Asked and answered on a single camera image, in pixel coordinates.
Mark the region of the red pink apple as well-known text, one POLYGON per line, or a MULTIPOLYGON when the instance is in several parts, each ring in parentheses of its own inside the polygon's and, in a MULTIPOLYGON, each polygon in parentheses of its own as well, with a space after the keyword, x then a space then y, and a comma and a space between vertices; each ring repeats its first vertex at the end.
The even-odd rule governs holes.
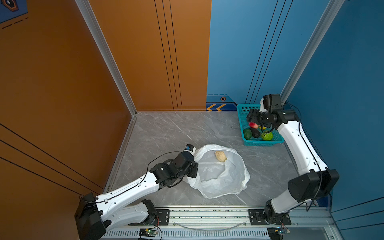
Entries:
POLYGON ((257 125, 256 123, 249 123, 249 127, 253 129, 258 129, 259 125, 257 125))

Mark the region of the green fruit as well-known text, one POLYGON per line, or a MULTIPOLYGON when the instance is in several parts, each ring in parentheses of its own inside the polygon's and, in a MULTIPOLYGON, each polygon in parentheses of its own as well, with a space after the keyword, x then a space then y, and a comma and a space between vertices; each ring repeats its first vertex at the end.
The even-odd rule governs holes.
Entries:
POLYGON ((272 132, 269 133, 261 133, 261 138, 263 141, 272 141, 274 138, 274 135, 272 132))

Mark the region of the dark avocado fruit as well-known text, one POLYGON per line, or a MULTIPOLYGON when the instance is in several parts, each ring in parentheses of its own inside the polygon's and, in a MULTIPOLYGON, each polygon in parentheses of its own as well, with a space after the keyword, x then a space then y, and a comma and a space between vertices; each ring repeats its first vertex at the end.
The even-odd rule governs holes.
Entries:
POLYGON ((252 137, 257 139, 261 136, 261 133, 258 129, 253 129, 253 128, 250 128, 250 131, 252 133, 252 137))

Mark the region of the dark green avocado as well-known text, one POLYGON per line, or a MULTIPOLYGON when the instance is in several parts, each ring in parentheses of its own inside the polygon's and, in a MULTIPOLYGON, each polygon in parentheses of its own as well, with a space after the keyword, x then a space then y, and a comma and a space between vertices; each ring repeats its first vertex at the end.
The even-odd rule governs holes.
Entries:
POLYGON ((250 129, 244 129, 243 135, 244 135, 245 140, 248 140, 248 141, 250 141, 251 138, 253 137, 252 131, 250 129))

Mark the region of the white plastic bag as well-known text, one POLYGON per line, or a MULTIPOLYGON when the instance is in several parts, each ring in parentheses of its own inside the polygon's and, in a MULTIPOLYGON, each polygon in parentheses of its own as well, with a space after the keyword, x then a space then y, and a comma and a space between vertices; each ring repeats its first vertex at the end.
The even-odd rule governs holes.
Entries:
POLYGON ((247 188, 251 176, 242 156, 236 150, 209 144, 197 149, 194 157, 199 164, 197 177, 185 177, 184 182, 198 190, 204 198, 238 195, 247 188), (219 162, 215 151, 223 151, 228 159, 219 162))

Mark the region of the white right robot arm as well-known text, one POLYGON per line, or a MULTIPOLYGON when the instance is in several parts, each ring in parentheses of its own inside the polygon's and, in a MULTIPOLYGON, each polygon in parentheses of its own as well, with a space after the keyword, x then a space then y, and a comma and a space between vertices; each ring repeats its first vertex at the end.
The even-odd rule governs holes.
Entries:
POLYGON ((291 152, 298 177, 289 180, 288 188, 278 197, 266 202, 264 220, 267 224, 280 224, 289 213, 302 205, 309 210, 315 200, 327 196, 340 178, 316 153, 294 110, 251 109, 247 121, 277 130, 291 152))

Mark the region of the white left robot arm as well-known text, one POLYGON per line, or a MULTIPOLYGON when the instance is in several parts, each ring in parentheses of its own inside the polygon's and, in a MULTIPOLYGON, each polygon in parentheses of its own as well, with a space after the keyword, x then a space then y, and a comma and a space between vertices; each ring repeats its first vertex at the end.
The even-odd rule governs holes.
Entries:
POLYGON ((156 164, 137 180, 106 194, 80 196, 75 221, 81 240, 99 240, 109 230, 129 224, 150 225, 157 210, 144 197, 178 185, 183 178, 196 178, 199 164, 192 145, 175 159, 156 164))

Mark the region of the teal plastic basket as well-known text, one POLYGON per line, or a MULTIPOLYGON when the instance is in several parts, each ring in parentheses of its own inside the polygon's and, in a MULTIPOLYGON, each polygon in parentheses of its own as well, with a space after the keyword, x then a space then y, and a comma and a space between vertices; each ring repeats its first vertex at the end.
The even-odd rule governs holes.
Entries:
POLYGON ((237 105, 237 113, 239 118, 239 124, 241 129, 241 137, 245 146, 260 146, 271 147, 275 144, 282 144, 284 138, 278 133, 277 130, 273 130, 268 133, 270 129, 261 130, 260 127, 252 128, 249 126, 247 115, 251 109, 259 110, 260 104, 239 104, 237 105))

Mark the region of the left circuit board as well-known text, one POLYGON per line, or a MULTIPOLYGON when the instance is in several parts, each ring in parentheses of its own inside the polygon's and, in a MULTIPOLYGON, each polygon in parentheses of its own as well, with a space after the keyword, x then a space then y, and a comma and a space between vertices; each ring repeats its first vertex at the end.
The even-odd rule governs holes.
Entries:
POLYGON ((156 229, 140 229, 139 230, 139 239, 153 240, 159 234, 159 231, 156 229))

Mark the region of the circuit board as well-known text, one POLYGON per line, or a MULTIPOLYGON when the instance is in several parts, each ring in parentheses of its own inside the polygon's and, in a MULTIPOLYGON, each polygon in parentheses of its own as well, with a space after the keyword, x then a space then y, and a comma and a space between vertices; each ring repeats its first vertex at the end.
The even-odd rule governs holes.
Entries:
POLYGON ((290 230, 281 228, 268 228, 267 230, 270 240, 283 240, 284 236, 290 233, 290 230))
POLYGON ((159 231, 156 229, 140 229, 139 230, 139 239, 153 240, 159 234, 159 231))

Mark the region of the right circuit board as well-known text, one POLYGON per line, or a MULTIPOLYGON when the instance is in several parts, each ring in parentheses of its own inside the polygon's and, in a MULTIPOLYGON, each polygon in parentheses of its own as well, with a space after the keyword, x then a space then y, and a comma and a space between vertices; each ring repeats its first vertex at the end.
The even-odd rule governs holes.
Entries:
POLYGON ((283 240, 284 236, 290 233, 290 230, 281 228, 268 228, 267 230, 270 240, 283 240))

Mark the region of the aluminium front rail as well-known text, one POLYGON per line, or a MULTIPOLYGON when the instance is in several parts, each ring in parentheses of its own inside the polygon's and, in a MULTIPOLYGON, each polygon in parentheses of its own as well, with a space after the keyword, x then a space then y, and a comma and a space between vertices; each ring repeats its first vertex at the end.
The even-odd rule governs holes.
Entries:
POLYGON ((268 228, 290 230, 284 240, 340 240, 342 235, 326 208, 294 209, 280 224, 270 225, 264 211, 252 207, 163 207, 150 225, 114 228, 99 240, 139 239, 140 229, 159 231, 154 240, 270 240, 268 228))

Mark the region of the aluminium corner post right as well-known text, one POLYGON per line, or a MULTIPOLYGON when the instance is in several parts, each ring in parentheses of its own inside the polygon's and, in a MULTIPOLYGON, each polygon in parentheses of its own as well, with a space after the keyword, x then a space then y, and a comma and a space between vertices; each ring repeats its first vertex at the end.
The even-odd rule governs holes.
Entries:
POLYGON ((308 63, 310 62, 312 56, 317 50, 319 44, 327 33, 329 27, 340 11, 342 5, 344 4, 344 0, 331 0, 329 1, 326 9, 324 10, 320 20, 318 21, 309 41, 307 42, 297 64, 295 65, 290 77, 288 78, 282 92, 281 92, 281 100, 285 103, 291 92, 293 91, 295 85, 299 81, 301 75, 306 69, 308 63))

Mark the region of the aluminium corner post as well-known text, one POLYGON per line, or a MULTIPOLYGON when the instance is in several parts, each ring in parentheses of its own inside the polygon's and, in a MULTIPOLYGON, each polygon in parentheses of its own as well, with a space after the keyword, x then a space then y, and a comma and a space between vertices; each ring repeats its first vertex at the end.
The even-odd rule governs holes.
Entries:
POLYGON ((320 20, 318 21, 309 41, 307 42, 297 64, 295 65, 290 77, 288 78, 282 92, 281 92, 281 100, 285 103, 291 92, 293 91, 295 85, 299 81, 301 75, 306 69, 308 63, 310 62, 312 56, 317 50, 319 44, 327 33, 329 27, 340 11, 342 5, 344 4, 344 0, 331 0, 329 1, 326 9, 324 10, 320 20))
POLYGON ((133 117, 137 115, 137 109, 133 103, 131 95, 128 91, 126 83, 122 77, 122 74, 118 68, 118 65, 114 59, 114 56, 111 52, 111 49, 107 43, 107 40, 103 34, 103 31, 100 27, 100 24, 96 18, 96 15, 92 9, 92 6, 89 1, 86 0, 75 0, 83 19, 85 20, 88 29, 91 32, 91 35, 97 44, 99 52, 101 53, 105 64, 107 65, 113 80, 130 112, 133 117))

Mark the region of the aluminium corner post left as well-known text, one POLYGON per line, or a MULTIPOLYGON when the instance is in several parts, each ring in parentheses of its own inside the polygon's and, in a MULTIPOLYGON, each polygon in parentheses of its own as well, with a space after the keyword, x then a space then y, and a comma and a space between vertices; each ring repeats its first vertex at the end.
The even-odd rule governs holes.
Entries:
POLYGON ((122 74, 118 68, 118 65, 114 59, 114 56, 111 52, 111 49, 107 43, 107 40, 103 34, 103 31, 100 27, 100 24, 96 18, 96 15, 92 9, 92 6, 89 1, 86 0, 75 0, 83 19, 85 20, 88 29, 91 32, 91 35, 97 44, 99 52, 101 53, 105 64, 107 65, 113 80, 130 112, 133 117, 137 115, 137 109, 133 103, 131 95, 128 91, 126 83, 122 77, 122 74))

